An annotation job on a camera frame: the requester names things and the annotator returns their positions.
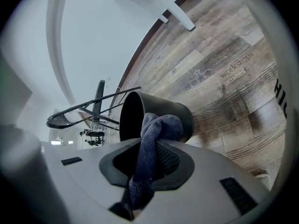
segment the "blue cloth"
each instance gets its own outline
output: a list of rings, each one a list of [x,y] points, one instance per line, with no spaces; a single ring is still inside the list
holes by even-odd
[[[146,113],[142,122],[141,144],[135,174],[129,181],[131,207],[144,207],[153,197],[151,184],[155,181],[157,139],[176,140],[183,134],[181,120],[174,115],[157,116]]]

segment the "black cylindrical container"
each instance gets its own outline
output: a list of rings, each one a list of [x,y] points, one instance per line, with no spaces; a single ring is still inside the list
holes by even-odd
[[[121,141],[140,138],[145,113],[154,113],[157,116],[172,114],[179,117],[184,129],[182,136],[179,137],[179,141],[186,142],[191,138],[194,130],[194,120],[190,110],[186,106],[133,91],[128,94],[121,110]]]

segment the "wooden floor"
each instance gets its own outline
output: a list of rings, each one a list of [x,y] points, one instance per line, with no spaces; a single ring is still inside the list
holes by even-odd
[[[243,0],[188,0],[181,8],[196,28],[187,31],[171,16],[122,90],[141,86],[145,93],[186,105],[195,121],[187,144],[221,153],[253,174],[266,170],[274,180],[285,118],[273,90],[276,61],[259,26]],[[120,112],[114,109],[112,118],[119,120]],[[119,141],[115,131],[108,138]]]

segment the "black metal frame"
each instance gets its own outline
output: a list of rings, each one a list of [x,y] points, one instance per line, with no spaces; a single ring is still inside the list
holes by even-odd
[[[111,123],[113,123],[113,124],[119,125],[119,122],[118,122],[118,121],[115,121],[115,120],[113,120],[113,119],[107,118],[107,117],[102,116],[102,115],[100,115],[100,114],[102,114],[102,113],[104,113],[104,112],[107,112],[107,111],[109,111],[109,110],[112,110],[112,109],[114,109],[114,108],[116,108],[116,107],[122,105],[123,103],[121,103],[121,101],[122,101],[122,99],[126,96],[126,94],[127,94],[128,92],[130,92],[130,91],[134,91],[134,90],[138,90],[138,89],[140,89],[140,88],[141,88],[141,87],[138,86],[138,87],[135,87],[135,88],[132,88],[132,89],[128,89],[128,90],[125,90],[125,91],[120,91],[120,92],[117,92],[117,93],[114,93],[114,94],[111,94],[111,95],[107,95],[107,96],[103,96],[103,97],[101,97],[101,98],[92,99],[92,100],[90,100],[90,101],[88,101],[88,102],[85,102],[85,103],[76,105],[76,106],[71,107],[71,108],[69,108],[69,109],[66,109],[66,110],[64,110],[64,111],[57,112],[56,114],[51,115],[51,116],[47,119],[47,121],[46,121],[46,125],[47,125],[49,128],[53,128],[53,129],[65,129],[65,128],[68,128],[68,127],[72,127],[72,126],[74,126],[74,125],[76,125],[76,124],[78,124],[78,123],[81,123],[81,122],[83,122],[83,121],[85,121],[85,120],[92,119],[93,117],[98,117],[98,118],[100,118],[100,119],[109,121],[109,122],[111,122]],[[95,112],[90,111],[90,110],[87,109],[88,106],[91,105],[91,104],[94,104],[94,103],[96,103],[96,102],[102,101],[102,100],[104,100],[104,99],[107,99],[107,98],[110,98],[110,97],[113,97],[113,96],[116,96],[116,95],[121,95],[121,94],[123,94],[123,93],[124,93],[124,96],[123,96],[122,99],[119,101],[118,105],[115,105],[115,106],[113,106],[113,107],[111,107],[111,108],[109,108],[109,109],[103,110],[103,111],[101,111],[99,114],[97,114],[97,113],[95,113]],[[79,109],[79,110],[81,110],[81,111],[83,111],[83,112],[85,112],[85,113],[88,113],[88,114],[90,114],[91,116],[90,116],[90,117],[87,117],[87,118],[85,118],[85,119],[79,120],[79,121],[77,121],[77,122],[74,122],[74,123],[69,122],[69,121],[67,120],[67,118],[65,117],[65,114],[68,113],[68,112],[74,111],[74,110],[76,110],[76,109]],[[59,117],[60,119],[64,119],[64,120],[68,121],[69,124],[68,124],[68,125],[55,125],[55,124],[52,124],[51,121],[57,119],[58,117]],[[99,123],[99,124],[102,125],[102,126],[104,126],[104,127],[111,128],[111,129],[114,129],[114,130],[119,131],[119,129],[117,129],[117,128],[114,128],[114,127],[111,127],[111,126],[108,126],[108,125],[104,125],[104,124],[101,124],[101,123]]]

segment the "light fixture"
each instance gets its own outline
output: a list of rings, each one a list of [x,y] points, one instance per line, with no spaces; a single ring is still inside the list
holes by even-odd
[[[61,141],[51,141],[52,145],[61,145]]]

